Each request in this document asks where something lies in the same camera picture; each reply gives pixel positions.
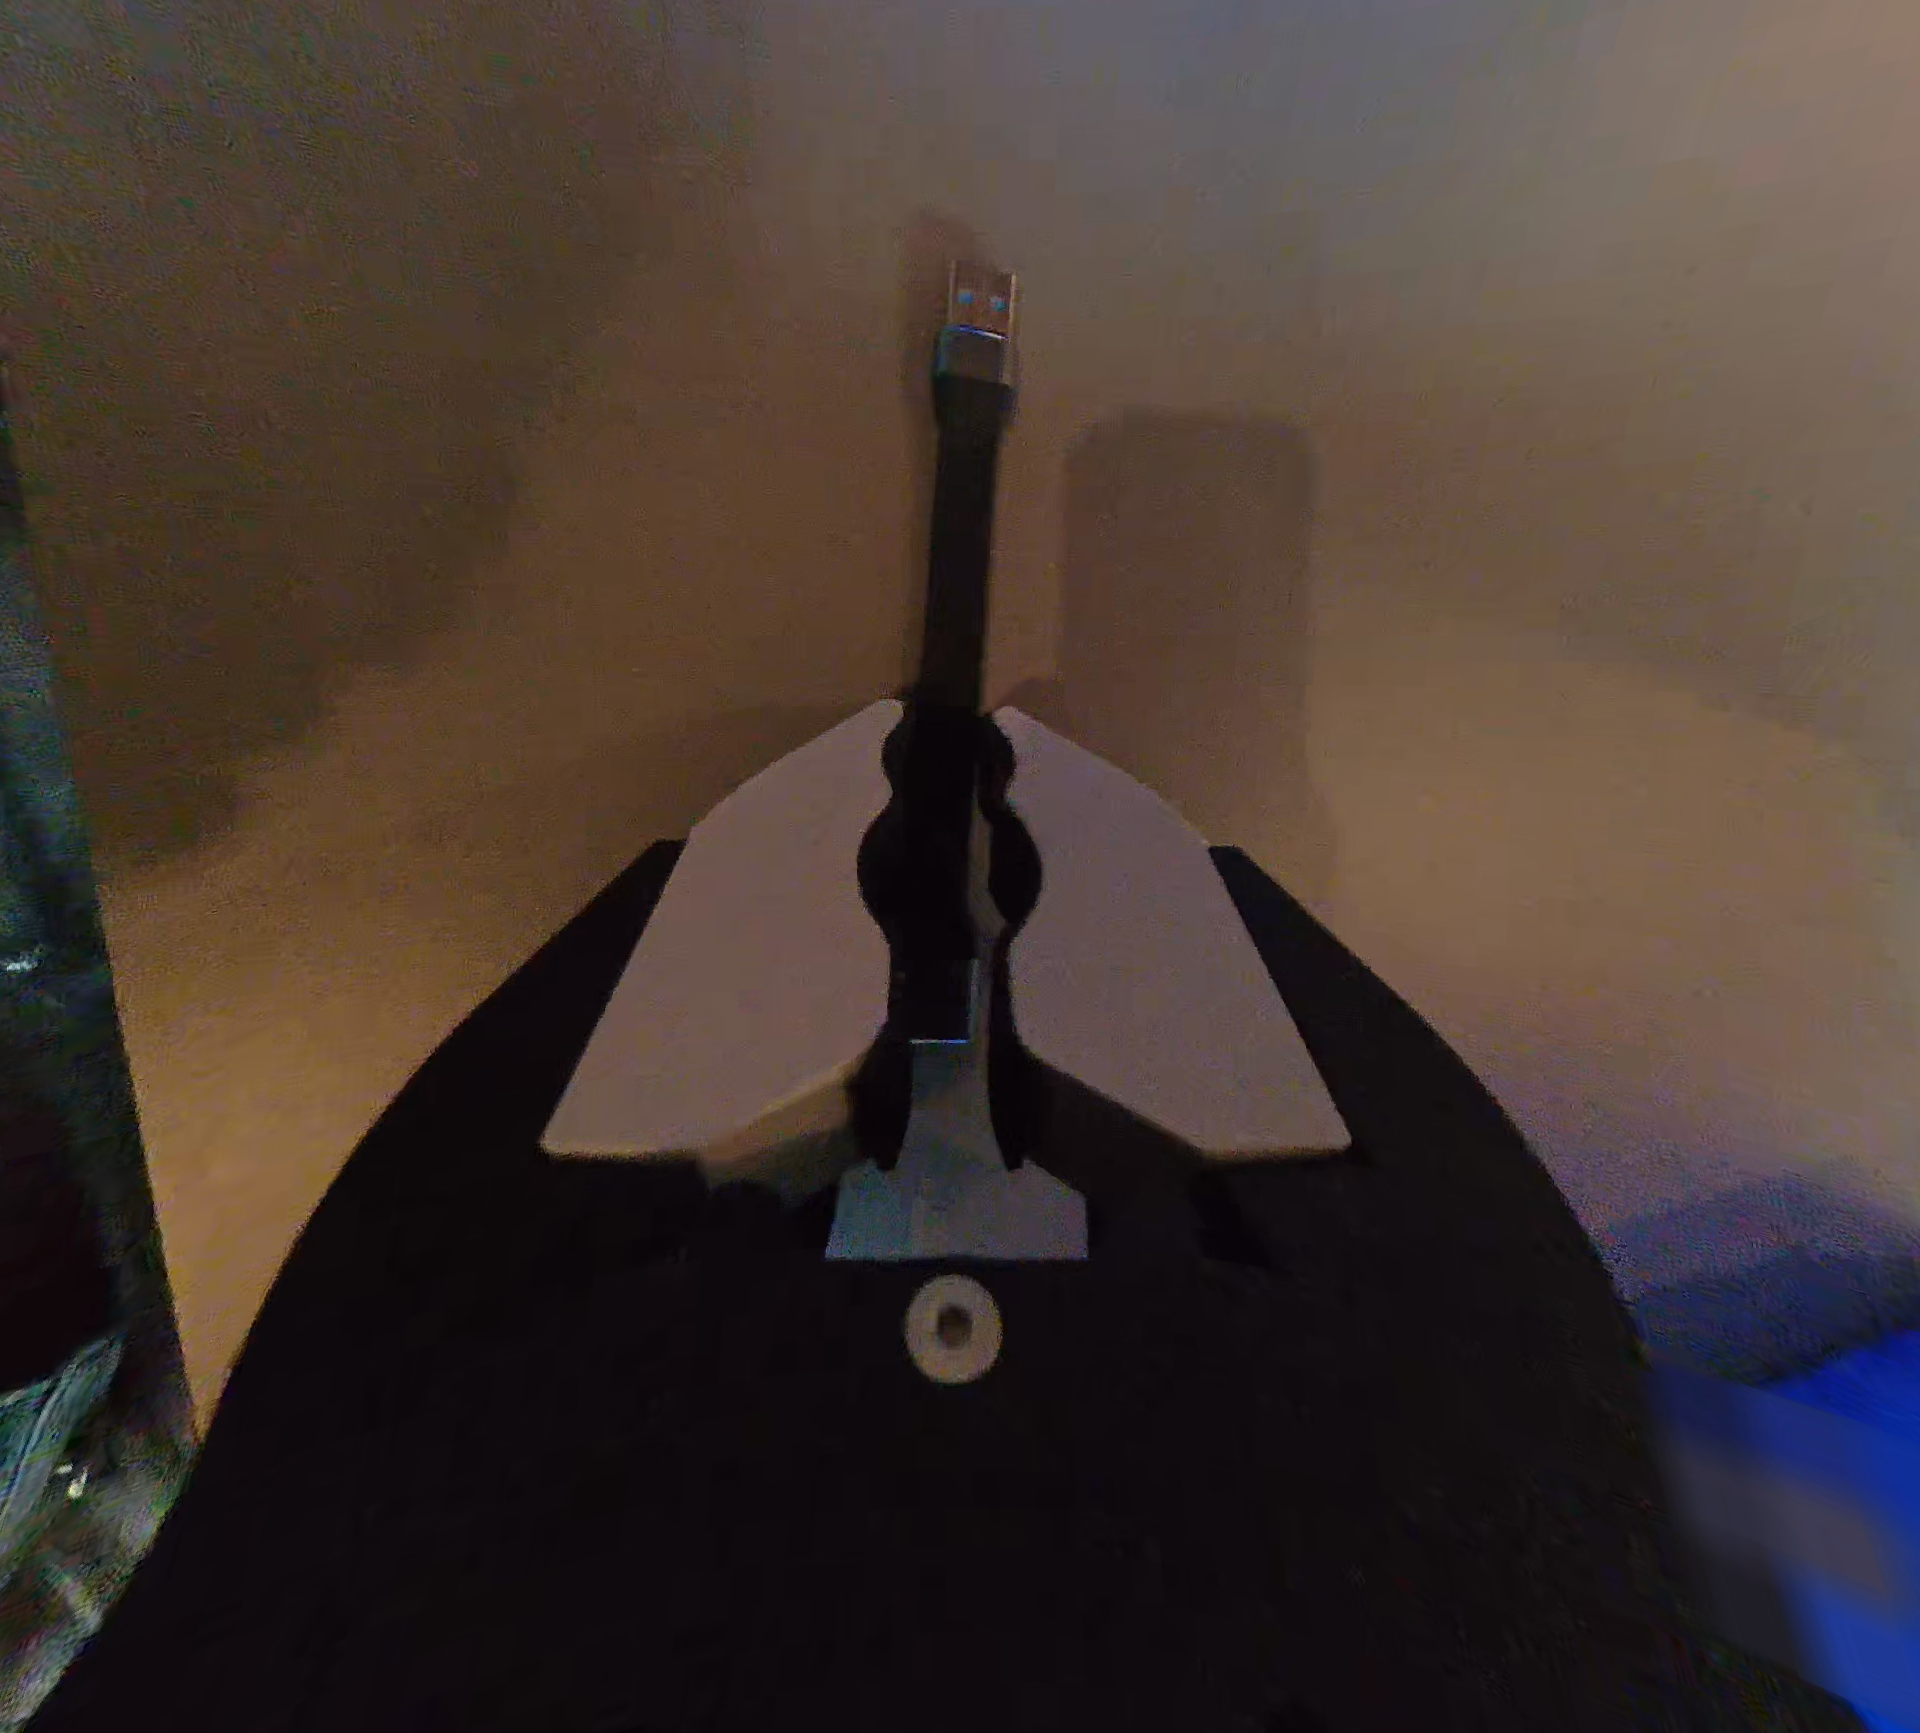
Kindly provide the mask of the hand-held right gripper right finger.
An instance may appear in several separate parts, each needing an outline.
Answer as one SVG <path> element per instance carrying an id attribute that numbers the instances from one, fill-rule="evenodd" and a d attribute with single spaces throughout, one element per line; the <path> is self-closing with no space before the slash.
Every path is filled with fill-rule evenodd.
<path id="1" fill-rule="evenodd" d="M 1039 854 L 1012 934 L 1013 1032 L 1044 1068 L 1221 1162 L 1350 1147 L 1201 835 L 1145 784 L 1000 709 L 1005 803 Z"/>

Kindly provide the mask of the blue plastic bin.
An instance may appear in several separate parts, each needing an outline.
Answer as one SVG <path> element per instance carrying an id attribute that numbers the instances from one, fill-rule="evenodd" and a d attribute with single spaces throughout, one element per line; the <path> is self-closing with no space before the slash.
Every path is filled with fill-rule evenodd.
<path id="1" fill-rule="evenodd" d="M 1852 1707 L 1918 1726 L 1918 1334 L 1785 1382 L 1660 1362 L 1677 1545 L 1715 1633 Z"/>

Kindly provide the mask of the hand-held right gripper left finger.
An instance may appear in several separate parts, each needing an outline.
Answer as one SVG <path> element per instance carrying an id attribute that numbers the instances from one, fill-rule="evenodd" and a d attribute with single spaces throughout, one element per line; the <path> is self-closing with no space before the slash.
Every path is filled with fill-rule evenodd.
<path id="1" fill-rule="evenodd" d="M 698 820 L 547 1121 L 558 1162 L 675 1164 L 815 1192 L 862 1160 L 850 1080 L 890 958 L 859 852 L 890 801 L 883 699 Z"/>

